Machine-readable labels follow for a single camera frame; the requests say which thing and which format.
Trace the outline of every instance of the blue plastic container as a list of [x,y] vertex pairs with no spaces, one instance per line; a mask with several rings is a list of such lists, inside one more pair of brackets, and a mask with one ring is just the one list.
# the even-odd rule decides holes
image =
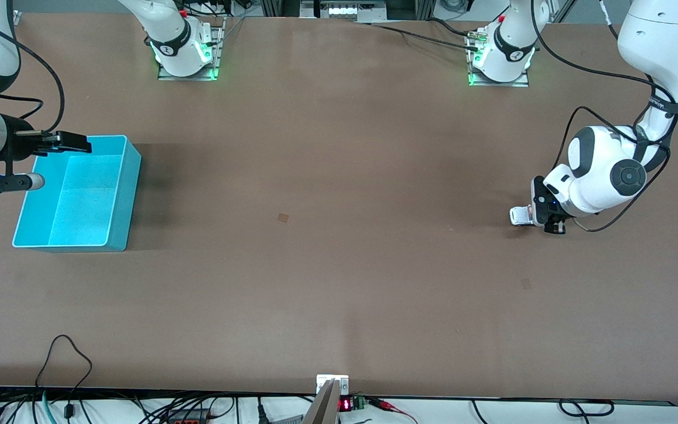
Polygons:
[[47,252],[121,252],[140,172],[125,136],[90,136],[92,153],[38,157],[40,190],[27,191],[12,246]]

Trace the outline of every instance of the table surface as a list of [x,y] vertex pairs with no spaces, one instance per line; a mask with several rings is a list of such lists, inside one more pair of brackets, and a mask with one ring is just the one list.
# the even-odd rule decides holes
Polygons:
[[[604,26],[544,34],[633,72]],[[644,85],[542,51],[530,88],[469,87],[462,51],[327,19],[243,22],[213,83],[156,81],[128,15],[26,14],[17,35],[64,81],[60,128],[126,134],[143,163],[124,253],[16,250],[22,194],[0,196],[0,384],[32,384],[67,333],[87,386],[310,392],[334,372],[382,394],[678,400],[678,129],[608,230],[508,220],[574,107],[630,123]],[[37,127],[55,92],[29,57],[8,91],[46,99]],[[85,371],[66,343],[53,361],[43,384]]]

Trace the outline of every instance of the teal cable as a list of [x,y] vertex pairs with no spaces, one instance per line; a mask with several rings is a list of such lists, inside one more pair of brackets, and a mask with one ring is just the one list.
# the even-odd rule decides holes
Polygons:
[[49,421],[51,421],[51,424],[57,424],[56,419],[54,419],[54,415],[51,414],[51,410],[49,409],[49,403],[46,400],[46,391],[44,390],[44,394],[41,395],[41,403],[44,404],[44,410],[46,410],[46,416],[49,418]]

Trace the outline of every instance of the brown table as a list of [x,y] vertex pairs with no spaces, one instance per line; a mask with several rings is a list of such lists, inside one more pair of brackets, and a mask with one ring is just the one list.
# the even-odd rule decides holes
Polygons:
[[[0,384],[32,384],[67,333],[88,386],[309,392],[336,372],[384,394],[678,400],[678,129],[608,230],[507,216],[574,107],[630,123],[645,86],[539,52],[530,88],[471,88],[462,51],[327,19],[245,21],[216,83],[156,81],[129,15],[26,14],[17,34],[64,80],[61,128],[127,134],[143,165],[126,253],[16,250],[22,195],[0,196]],[[544,34],[632,72],[603,26]],[[29,58],[9,91],[45,97],[36,126],[55,92]],[[52,365],[44,384],[84,372],[66,344]]]

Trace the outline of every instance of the metal post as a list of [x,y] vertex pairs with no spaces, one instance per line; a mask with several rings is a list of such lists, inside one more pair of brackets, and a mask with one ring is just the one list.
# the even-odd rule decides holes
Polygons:
[[313,404],[307,410],[302,424],[337,424],[341,390],[339,379],[327,379],[315,395]]

